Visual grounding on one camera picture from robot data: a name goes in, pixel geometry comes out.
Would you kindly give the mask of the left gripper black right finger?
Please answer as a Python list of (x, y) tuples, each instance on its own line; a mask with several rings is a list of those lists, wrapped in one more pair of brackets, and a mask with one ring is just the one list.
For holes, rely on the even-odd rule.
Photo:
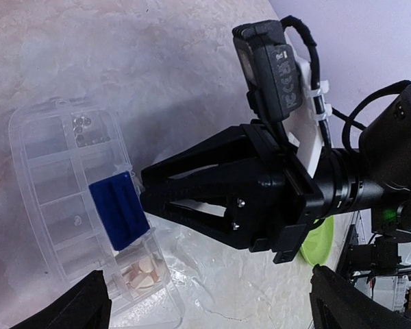
[(329, 267), (312, 270), (310, 305), (315, 328), (411, 328), (411, 321), (358, 291)]

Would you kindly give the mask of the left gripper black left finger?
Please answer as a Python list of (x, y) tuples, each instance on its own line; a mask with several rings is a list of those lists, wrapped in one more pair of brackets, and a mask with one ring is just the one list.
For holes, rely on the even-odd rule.
[(112, 300), (102, 270), (87, 276), (15, 328), (108, 328)]

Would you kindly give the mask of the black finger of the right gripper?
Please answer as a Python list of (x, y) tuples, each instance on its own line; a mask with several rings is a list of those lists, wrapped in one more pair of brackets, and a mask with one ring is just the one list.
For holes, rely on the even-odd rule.
[(249, 249), (250, 234), (229, 210), (223, 216), (196, 210), (165, 200), (163, 195), (145, 191), (140, 196), (143, 210), (181, 226), (190, 228), (234, 249)]
[(141, 171), (146, 192), (164, 189), (258, 192), (259, 125), (237, 125)]

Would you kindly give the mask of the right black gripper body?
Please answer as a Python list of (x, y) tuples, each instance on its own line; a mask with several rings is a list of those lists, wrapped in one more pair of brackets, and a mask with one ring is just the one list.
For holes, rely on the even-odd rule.
[(271, 251), (275, 264), (290, 262), (319, 215), (321, 191), (292, 150), (260, 125), (226, 131), (225, 242), (252, 253)]

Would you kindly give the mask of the clear plastic pill organizer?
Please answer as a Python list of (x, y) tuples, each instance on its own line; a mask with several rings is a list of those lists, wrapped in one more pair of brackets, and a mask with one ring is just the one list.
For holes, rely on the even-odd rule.
[[(77, 147), (72, 119), (90, 113), (100, 115), (110, 141)], [(56, 300), (91, 271), (102, 270), (112, 300), (111, 328), (179, 328), (184, 305), (155, 230), (116, 251), (90, 194), (92, 183), (121, 173), (134, 177), (113, 113), (87, 99), (54, 97), (18, 109), (9, 137), (21, 196), (47, 267), (44, 300)], [(145, 256), (164, 275), (154, 290), (134, 298), (121, 270)]]

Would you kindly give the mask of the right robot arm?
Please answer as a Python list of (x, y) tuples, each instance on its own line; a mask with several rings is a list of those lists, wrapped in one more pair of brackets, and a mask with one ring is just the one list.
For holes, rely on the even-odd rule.
[(145, 212), (235, 249), (293, 260), (321, 219), (369, 209), (374, 232), (411, 242), (411, 82), (366, 97), (345, 119), (343, 146), (314, 175), (297, 149), (254, 120), (142, 170)]

